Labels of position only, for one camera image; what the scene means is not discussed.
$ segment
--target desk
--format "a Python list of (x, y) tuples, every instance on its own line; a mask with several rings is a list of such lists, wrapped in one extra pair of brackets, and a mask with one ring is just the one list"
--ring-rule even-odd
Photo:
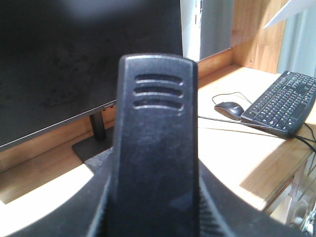
[[(199, 81), (198, 114), (225, 119), (213, 110), (214, 95), (239, 91), (254, 101), (276, 78), (274, 74), (237, 66), (205, 76)], [(244, 108), (248, 106), (248, 102), (236, 96), (215, 100), (233, 100)], [(314, 109), (308, 118), (314, 129), (315, 116)], [(285, 141), (243, 125), (199, 118), (198, 127), (200, 160), (234, 193), (259, 210), (278, 195), (311, 154), (309, 148), (295, 139)], [(299, 133), (310, 137), (304, 127)], [(6, 200), (0, 202), (0, 236), (51, 212), (92, 177), (71, 149), (77, 139), (0, 173), (0, 198)], [(65, 166), (76, 168), (66, 172)], [(58, 178), (42, 185), (48, 176)]]
[[(198, 91), (198, 115), (226, 119), (216, 112), (212, 97), (239, 91), (255, 101), (278, 75), (228, 66), (202, 78)], [(218, 96), (216, 103), (249, 103), (235, 95)], [(316, 109), (307, 123), (316, 130)], [(312, 138), (303, 126), (299, 133)], [(310, 149), (296, 139), (283, 140), (240, 124), (198, 119), (198, 155), (210, 171), (234, 193), (258, 210), (264, 210), (282, 191), (295, 171), (310, 156)]]

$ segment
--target monitor base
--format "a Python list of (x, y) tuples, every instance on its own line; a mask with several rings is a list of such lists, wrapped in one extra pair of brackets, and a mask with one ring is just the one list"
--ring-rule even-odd
[(106, 129), (107, 138), (97, 141), (94, 136), (88, 137), (72, 146), (76, 155), (95, 173), (111, 153), (114, 127)]

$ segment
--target mouse cable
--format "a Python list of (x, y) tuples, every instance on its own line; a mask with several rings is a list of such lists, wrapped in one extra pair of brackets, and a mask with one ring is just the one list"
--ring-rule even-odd
[(220, 121), (220, 122), (229, 122), (229, 123), (236, 123), (236, 124), (241, 124), (241, 125), (246, 125), (246, 126), (249, 126), (249, 127), (257, 127), (257, 128), (263, 128), (265, 130), (271, 130), (271, 131), (277, 131), (277, 132), (281, 132), (283, 133), (284, 135), (290, 135), (290, 136), (293, 136), (294, 138), (298, 139), (299, 141), (303, 142), (304, 144), (306, 144), (314, 153), (316, 153), (316, 149), (310, 144), (308, 143), (306, 140), (310, 140), (312, 142), (315, 142), (316, 141), (313, 141), (311, 139), (308, 139), (308, 138), (305, 138), (305, 137), (302, 137), (302, 136), (299, 136), (299, 135), (296, 135), (296, 134), (292, 134), (292, 133), (288, 133), (288, 132), (283, 132), (283, 131), (280, 131), (279, 129), (276, 129), (276, 128), (273, 128), (273, 127), (266, 127), (266, 126), (263, 126), (263, 125), (257, 125), (257, 124), (250, 124), (250, 123), (246, 123), (246, 122), (237, 122), (237, 121), (229, 121), (229, 120), (224, 120), (224, 119), (218, 119), (218, 118), (209, 118), (209, 117), (204, 117), (204, 116), (198, 116), (198, 118), (201, 118), (201, 119), (208, 119), (208, 120), (214, 120), (214, 121)]
[(213, 103), (214, 103), (215, 105), (217, 105), (217, 104), (215, 103), (215, 101), (214, 101), (214, 98), (215, 98), (215, 97), (220, 96), (220, 95), (233, 95), (233, 94), (240, 94), (240, 95), (242, 95), (242, 97), (240, 97), (240, 96), (238, 96), (238, 97), (240, 97), (241, 99), (244, 99), (244, 100), (248, 101), (250, 104), (252, 104), (252, 102), (251, 102), (250, 100), (248, 100), (247, 97), (244, 96), (244, 95), (243, 95), (241, 92), (239, 92), (239, 91), (237, 91), (237, 92), (232, 92), (232, 93), (224, 93), (224, 94), (214, 95), (214, 96), (212, 97), (212, 101), (213, 101)]

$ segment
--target wall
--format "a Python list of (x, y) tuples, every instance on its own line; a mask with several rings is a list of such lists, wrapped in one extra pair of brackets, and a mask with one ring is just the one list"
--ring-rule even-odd
[(203, 0), (200, 58), (231, 47), (234, 0)]
[(316, 6), (286, 20), (278, 72), (316, 76)]

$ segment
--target black monitor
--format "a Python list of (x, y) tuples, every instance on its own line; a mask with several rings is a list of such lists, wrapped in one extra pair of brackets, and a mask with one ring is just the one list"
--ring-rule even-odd
[(182, 55), (179, 0), (0, 1), (0, 151), (86, 116), (102, 140), (119, 58), (145, 52)]

